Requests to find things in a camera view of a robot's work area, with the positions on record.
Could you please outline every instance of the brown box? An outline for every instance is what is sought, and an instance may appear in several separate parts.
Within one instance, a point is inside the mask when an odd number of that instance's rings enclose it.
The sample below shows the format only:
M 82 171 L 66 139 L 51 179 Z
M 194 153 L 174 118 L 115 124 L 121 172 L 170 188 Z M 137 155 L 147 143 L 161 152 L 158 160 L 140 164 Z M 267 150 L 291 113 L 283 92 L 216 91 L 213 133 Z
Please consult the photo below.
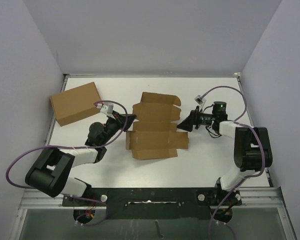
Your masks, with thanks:
M 51 96 L 56 121 L 60 126 L 74 123 L 100 112 L 94 106 L 100 101 L 94 82 L 78 86 Z
M 173 121 L 180 119 L 177 96 L 143 92 L 141 102 L 133 105 L 136 121 L 126 133 L 127 150 L 134 159 L 167 159 L 177 157 L 177 149 L 187 149 L 188 132 L 177 131 Z

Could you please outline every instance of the white table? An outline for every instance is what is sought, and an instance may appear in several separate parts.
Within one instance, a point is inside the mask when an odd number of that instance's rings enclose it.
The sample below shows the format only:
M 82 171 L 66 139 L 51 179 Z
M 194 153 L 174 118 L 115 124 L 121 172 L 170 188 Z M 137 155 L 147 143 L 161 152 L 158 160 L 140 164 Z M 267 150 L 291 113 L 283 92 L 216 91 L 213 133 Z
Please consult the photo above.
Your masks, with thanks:
M 236 78 L 69 78 L 65 90 L 95 82 L 103 100 L 123 104 L 129 113 L 133 104 L 139 103 L 142 92 L 176 95 L 181 99 L 181 122 L 197 103 L 194 97 L 209 89 L 226 85 L 236 89 Z M 222 88 L 206 96 L 206 106 L 214 101 L 227 102 L 228 119 L 233 120 L 244 109 L 242 97 L 237 92 Z M 123 113 L 119 106 L 114 110 Z M 55 124 L 50 144 L 83 146 L 94 122 L 105 123 L 102 113 L 60 127 Z M 250 124 L 246 113 L 241 123 Z M 234 142 L 230 138 L 212 139 L 204 126 L 189 133 L 189 148 L 178 149 L 178 157 L 155 160 L 137 160 L 125 150 L 126 134 L 107 146 L 107 153 L 97 164 L 85 164 L 71 170 L 70 176 L 81 179 L 94 188 L 178 188 L 214 187 L 216 180 L 234 164 Z M 266 174 L 248 179 L 243 187 L 269 187 Z

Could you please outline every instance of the wall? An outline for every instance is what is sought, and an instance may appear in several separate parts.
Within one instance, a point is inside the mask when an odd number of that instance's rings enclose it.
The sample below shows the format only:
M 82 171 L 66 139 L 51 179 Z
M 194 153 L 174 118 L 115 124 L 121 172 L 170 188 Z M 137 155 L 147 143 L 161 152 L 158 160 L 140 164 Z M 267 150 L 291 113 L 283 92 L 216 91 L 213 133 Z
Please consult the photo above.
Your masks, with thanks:
M 0 240 L 9 238 L 23 189 L 5 180 L 8 165 L 22 152 L 44 144 L 51 120 L 49 95 L 63 75 L 21 0 L 0 0 Z M 14 168 L 24 183 L 34 155 Z
M 300 240 L 300 0 L 282 0 L 242 77 L 255 123 L 269 130 L 271 178 Z
M 23 0 L 65 74 L 232 76 L 281 0 Z

